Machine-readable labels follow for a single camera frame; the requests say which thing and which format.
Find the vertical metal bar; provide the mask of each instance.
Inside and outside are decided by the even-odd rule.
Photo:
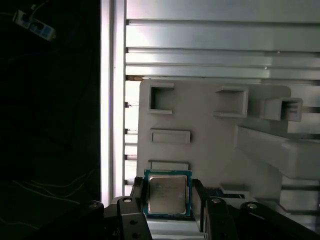
[[[134,197],[122,197],[117,201],[120,240],[152,240],[145,215]]]
[[[318,192],[318,198],[317,198],[317,211],[320,211],[320,191]],[[315,218],[315,226],[314,226],[314,231],[317,234],[320,234],[320,216],[316,216]]]
[[[114,1],[113,28],[113,198],[124,195],[126,0]]]
[[[110,187],[111,181],[111,134],[110,126],[112,116],[112,109],[110,103],[112,102],[111,95],[111,84],[112,84],[112,0],[101,0],[101,39],[100,39],[100,192],[101,201],[105,206],[108,206],[111,202],[112,188]]]
[[[209,194],[199,179],[192,179],[191,209],[199,228],[199,232],[205,231],[205,207]]]
[[[238,240],[234,218],[229,214],[226,201],[212,197],[205,201],[207,233],[209,240]]]

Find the processor chip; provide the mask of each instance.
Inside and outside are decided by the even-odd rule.
[[[143,213],[153,216],[190,216],[191,170],[145,169],[147,186]]]
[[[187,189],[186,175],[148,176],[148,211],[158,214],[184,214],[186,212]]]

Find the black machine part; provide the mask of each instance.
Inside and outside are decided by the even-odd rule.
[[[136,177],[130,196],[115,198],[106,208],[97,201],[80,204],[26,239],[151,240],[142,213],[147,186]],[[223,198],[209,197],[198,179],[192,180],[191,207],[199,231],[209,240],[320,240],[320,235],[261,203],[245,202],[237,209]]]

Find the dark background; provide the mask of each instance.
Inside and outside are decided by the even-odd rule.
[[[1,2],[0,12],[32,3]],[[45,188],[63,196],[85,182],[67,199],[100,197],[100,1],[51,0],[34,17],[56,29],[53,42],[0,14],[0,218],[41,227],[75,204],[13,180],[48,195],[26,182],[66,185],[85,175],[68,187]],[[0,220],[1,240],[32,231]]]

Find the rectangular slot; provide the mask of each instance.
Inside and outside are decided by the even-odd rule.
[[[275,121],[301,122],[303,100],[301,98],[269,98],[262,102],[260,117]]]
[[[187,162],[149,160],[149,168],[155,170],[189,170]]]
[[[214,116],[246,118],[249,89],[239,86],[221,86],[216,93],[217,107]]]
[[[153,143],[189,144],[191,133],[189,131],[151,129],[150,137]]]
[[[297,121],[299,103],[296,101],[283,101],[281,105],[281,120]]]
[[[172,114],[173,83],[154,83],[149,87],[149,113]]]

